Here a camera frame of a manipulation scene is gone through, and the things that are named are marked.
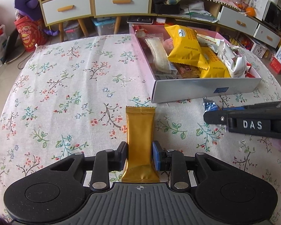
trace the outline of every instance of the white snack package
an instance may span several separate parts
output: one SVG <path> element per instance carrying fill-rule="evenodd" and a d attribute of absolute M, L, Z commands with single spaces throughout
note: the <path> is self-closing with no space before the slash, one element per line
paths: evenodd
<path fill-rule="evenodd" d="M 224 42 L 220 42 L 218 58 L 225 64 L 232 78 L 244 78 L 247 68 L 246 56 L 236 55 L 233 50 Z"/>
<path fill-rule="evenodd" d="M 214 52 L 218 53 L 221 39 L 216 39 L 207 35 L 197 34 L 197 40 L 199 43 L 207 44 L 207 46 Z"/>

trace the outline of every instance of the wooden cabinet leg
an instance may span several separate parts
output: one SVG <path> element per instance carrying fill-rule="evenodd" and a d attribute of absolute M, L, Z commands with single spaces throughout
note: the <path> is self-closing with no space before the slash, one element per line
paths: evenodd
<path fill-rule="evenodd" d="M 121 23 L 121 16 L 117 16 L 116 24 L 114 26 L 114 34 L 115 35 L 119 32 L 120 23 Z"/>
<path fill-rule="evenodd" d="M 84 36 L 85 36 L 85 37 L 88 37 L 88 31 L 87 31 L 87 29 L 86 29 L 86 26 L 85 26 L 85 24 L 84 24 L 83 19 L 78 19 L 78 23 L 79 23 L 79 25 L 80 25 L 80 27 L 81 27 L 81 29 L 82 29 L 82 31 L 83 31 Z"/>
<path fill-rule="evenodd" d="M 59 39 L 61 40 L 61 42 L 64 41 L 64 25 L 63 23 L 59 23 L 58 24 L 58 29 L 59 29 Z"/>

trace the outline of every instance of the plastic storage box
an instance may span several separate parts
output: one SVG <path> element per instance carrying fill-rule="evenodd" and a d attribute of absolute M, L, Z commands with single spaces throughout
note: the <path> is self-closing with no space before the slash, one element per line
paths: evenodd
<path fill-rule="evenodd" d="M 96 26 L 96 31 L 98 35 L 113 35 L 114 34 L 114 24 L 116 19 L 108 19 L 104 21 L 98 21 L 97 19 L 92 19 L 94 25 Z"/>
<path fill-rule="evenodd" d="M 82 30 L 78 22 L 68 25 L 64 31 L 68 40 L 77 40 L 82 36 Z"/>

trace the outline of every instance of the blue gripper pad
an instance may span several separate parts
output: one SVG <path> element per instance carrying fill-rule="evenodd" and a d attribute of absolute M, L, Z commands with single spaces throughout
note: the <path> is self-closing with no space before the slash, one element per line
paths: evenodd
<path fill-rule="evenodd" d="M 153 141 L 152 152 L 156 171 L 164 171 L 163 169 L 165 168 L 165 166 L 162 165 L 162 163 L 164 162 L 163 158 L 165 154 L 158 141 Z"/>

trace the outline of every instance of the floor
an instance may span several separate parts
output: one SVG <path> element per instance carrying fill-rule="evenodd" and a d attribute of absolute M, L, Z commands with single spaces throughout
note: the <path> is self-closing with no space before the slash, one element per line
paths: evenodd
<path fill-rule="evenodd" d="M 51 41 L 47 44 L 55 44 L 59 42 L 59 37 L 53 37 Z M 5 105 L 6 99 L 9 95 L 9 92 L 18 77 L 21 70 L 18 69 L 18 64 L 20 68 L 24 67 L 26 62 L 30 59 L 32 53 L 25 52 L 20 58 L 15 60 L 12 63 L 5 64 L 0 67 L 0 116 Z M 271 73 L 275 76 L 279 84 L 281 85 L 281 74 L 277 75 L 270 67 L 269 62 L 264 61 L 264 64 L 269 68 Z"/>

